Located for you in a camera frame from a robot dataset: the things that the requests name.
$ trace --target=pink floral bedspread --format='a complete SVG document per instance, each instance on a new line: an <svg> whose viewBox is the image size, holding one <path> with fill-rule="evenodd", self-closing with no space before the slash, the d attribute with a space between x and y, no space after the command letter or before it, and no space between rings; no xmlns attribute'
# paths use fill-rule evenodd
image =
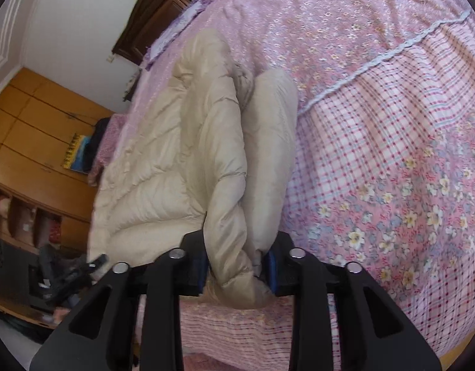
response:
<svg viewBox="0 0 475 371"><path fill-rule="evenodd" d="M118 152L181 47L206 27L255 74L280 66L298 85L281 229L323 261L360 262L437 355L456 346L475 328L475 14L467 1L215 0L144 72ZM288 298L251 311L183 302L183 343L234 367L287 369L291 317Z"/></svg>
<svg viewBox="0 0 475 371"><path fill-rule="evenodd" d="M96 186L98 179L101 177L103 169L110 164L114 157L115 148L117 147L120 132L127 121L127 114L113 114L110 118L107 129L103 134L98 151L93 160L93 166L88 173L88 184Z"/></svg>

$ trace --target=wooden shelf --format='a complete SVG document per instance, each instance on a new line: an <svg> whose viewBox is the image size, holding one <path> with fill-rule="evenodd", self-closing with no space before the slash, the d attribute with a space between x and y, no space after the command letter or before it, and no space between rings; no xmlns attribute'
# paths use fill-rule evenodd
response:
<svg viewBox="0 0 475 371"><path fill-rule="evenodd" d="M31 254L35 254L35 255L39 254L39 251L37 248L33 247L32 245L23 243L22 241L16 240L12 236L6 233L3 233L2 231L0 231L0 240L2 240L3 242L7 244L13 245L16 248L20 248L21 250L30 252Z"/></svg>
<svg viewBox="0 0 475 371"><path fill-rule="evenodd" d="M15 303L2 296L0 296L0 311L48 329L55 329L57 327L53 321L48 320L51 317L50 315L37 309Z"/></svg>

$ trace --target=wooden wardrobe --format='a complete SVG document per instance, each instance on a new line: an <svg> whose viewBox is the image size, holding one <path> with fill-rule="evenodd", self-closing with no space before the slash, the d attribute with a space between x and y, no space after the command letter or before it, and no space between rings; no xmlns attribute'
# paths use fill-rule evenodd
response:
<svg viewBox="0 0 475 371"><path fill-rule="evenodd" d="M60 230L62 252L86 252L96 188L62 163L74 134L92 135L96 122L111 115L28 69L1 92L0 200L10 202L8 216L0 215L1 311L54 327L37 309L40 301L23 290L39 269L39 248L51 225Z"/></svg>

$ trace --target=folded comforter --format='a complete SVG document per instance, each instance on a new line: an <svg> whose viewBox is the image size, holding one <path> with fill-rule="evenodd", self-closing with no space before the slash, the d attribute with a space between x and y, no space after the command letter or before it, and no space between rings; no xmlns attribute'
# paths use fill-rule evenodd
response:
<svg viewBox="0 0 475 371"><path fill-rule="evenodd" d="M272 70L258 84L260 90L254 90L253 76L232 60L217 31L202 31L186 44L137 135L105 171L95 201L90 257L105 252L110 265L146 264L177 247L186 233L203 227L212 266L206 296L236 308L267 304L271 293L254 277L250 258L259 262L256 253L270 247L279 227L294 159L297 93L281 70ZM252 98L255 92L259 102ZM273 104L265 116L269 96ZM244 126L248 152L241 111L249 120ZM276 126L267 127L267 118L276 118ZM262 131L265 134L255 140L255 133ZM265 158L257 154L268 147L271 152ZM263 175L259 163L272 166L270 160L279 160L281 165L275 177L269 175L274 181L271 196L262 201L248 198L243 208L247 153L255 158L250 188L263 188L256 182ZM263 222L256 226L259 233L250 230L264 235L264 244L260 237L246 244L248 227L256 222L247 225L245 211L259 211L273 224L271 231Z"/></svg>

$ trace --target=pink checkered bedsheet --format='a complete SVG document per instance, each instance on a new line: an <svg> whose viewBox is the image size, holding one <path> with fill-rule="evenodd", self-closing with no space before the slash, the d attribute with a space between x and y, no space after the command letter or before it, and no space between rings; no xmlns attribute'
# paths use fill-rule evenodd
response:
<svg viewBox="0 0 475 371"><path fill-rule="evenodd" d="M437 355L455 347L475 329L467 1L215 0L143 74L122 141L206 27L255 74L281 66L300 90L281 229L323 261L362 263ZM250 311L183 301L183 343L241 369L287 369L291 317L288 298Z"/></svg>

